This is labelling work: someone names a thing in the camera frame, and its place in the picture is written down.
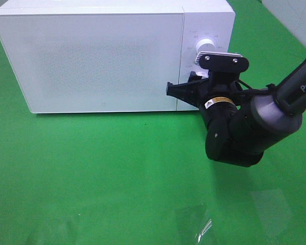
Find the black robotic arm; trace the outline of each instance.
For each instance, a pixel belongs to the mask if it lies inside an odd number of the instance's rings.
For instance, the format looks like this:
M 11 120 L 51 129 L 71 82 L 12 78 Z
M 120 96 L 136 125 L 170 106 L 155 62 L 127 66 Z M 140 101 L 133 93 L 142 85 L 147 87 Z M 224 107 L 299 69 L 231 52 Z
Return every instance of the black robotic arm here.
M 241 55 L 201 52 L 196 63 L 209 70 L 209 77 L 191 72 L 188 83 L 168 83 L 167 95 L 200 110 L 208 130 L 208 158 L 249 167 L 260 161 L 264 150 L 300 128 L 306 109 L 306 59 L 279 85 L 261 90 L 239 79 L 249 66 Z

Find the white knob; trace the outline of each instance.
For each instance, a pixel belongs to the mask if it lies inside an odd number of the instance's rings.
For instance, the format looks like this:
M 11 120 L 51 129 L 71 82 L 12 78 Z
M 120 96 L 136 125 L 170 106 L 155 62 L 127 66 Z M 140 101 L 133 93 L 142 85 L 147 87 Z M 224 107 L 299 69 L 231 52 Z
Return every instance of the white knob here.
M 209 38 L 202 39 L 196 44 L 197 54 L 199 54 L 199 52 L 201 51 L 214 52 L 215 50 L 216 50 L 215 43 L 212 39 Z

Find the warning label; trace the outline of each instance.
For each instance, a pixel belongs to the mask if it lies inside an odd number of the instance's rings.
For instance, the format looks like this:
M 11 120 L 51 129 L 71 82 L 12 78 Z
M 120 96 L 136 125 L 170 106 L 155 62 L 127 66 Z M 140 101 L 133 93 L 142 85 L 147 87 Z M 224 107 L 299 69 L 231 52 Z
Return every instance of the warning label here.
M 235 104 L 232 100 L 230 100 L 229 98 L 227 97 L 215 97 L 213 99 L 210 99 L 208 100 L 204 105 L 205 105 L 205 108 L 209 108 L 211 105 L 215 104 L 215 103 L 218 103 L 218 102 L 228 102 L 228 103 L 231 103 L 231 104 Z

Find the microwave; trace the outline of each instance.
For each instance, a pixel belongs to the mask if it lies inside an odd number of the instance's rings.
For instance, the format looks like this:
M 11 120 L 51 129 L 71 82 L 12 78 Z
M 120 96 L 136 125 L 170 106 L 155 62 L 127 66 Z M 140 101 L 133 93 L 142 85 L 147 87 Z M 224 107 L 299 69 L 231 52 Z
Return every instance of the microwave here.
M 0 40 L 32 113 L 194 110 L 166 96 L 227 52 L 226 0 L 8 0 Z

